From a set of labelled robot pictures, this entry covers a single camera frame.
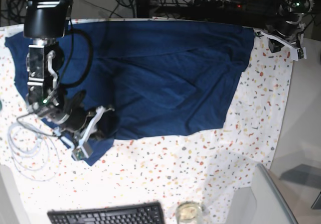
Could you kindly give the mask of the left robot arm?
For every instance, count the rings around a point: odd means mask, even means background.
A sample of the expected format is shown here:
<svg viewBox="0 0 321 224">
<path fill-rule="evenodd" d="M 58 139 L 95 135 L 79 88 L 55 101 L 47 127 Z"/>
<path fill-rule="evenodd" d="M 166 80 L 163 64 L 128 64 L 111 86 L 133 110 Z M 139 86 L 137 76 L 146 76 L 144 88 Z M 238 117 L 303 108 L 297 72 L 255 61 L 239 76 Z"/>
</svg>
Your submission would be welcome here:
<svg viewBox="0 0 321 224">
<path fill-rule="evenodd" d="M 306 26 L 304 15 L 312 13 L 316 0 L 278 0 L 276 16 L 266 22 L 267 32 L 288 41 L 299 41 Z"/>
</svg>

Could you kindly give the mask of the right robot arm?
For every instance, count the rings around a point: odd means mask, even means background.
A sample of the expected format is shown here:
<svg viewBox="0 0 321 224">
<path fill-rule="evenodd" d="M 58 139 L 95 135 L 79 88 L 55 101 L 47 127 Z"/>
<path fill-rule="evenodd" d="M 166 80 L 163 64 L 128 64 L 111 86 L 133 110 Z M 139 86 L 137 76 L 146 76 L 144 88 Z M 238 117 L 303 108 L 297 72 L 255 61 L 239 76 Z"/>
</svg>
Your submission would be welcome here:
<svg viewBox="0 0 321 224">
<path fill-rule="evenodd" d="M 24 37 L 32 40 L 26 56 L 27 103 L 32 113 L 51 120 L 62 130 L 71 133 L 81 131 L 88 121 L 88 112 L 81 106 L 86 92 L 82 90 L 68 99 L 66 89 L 78 86 L 87 77 L 93 61 L 91 40 L 80 30 L 67 29 L 73 0 L 26 1 Z M 57 40 L 75 33 L 80 34 L 88 43 L 87 67 L 79 80 L 62 84 L 59 70 L 67 66 L 70 60 L 65 59 Z"/>
</svg>

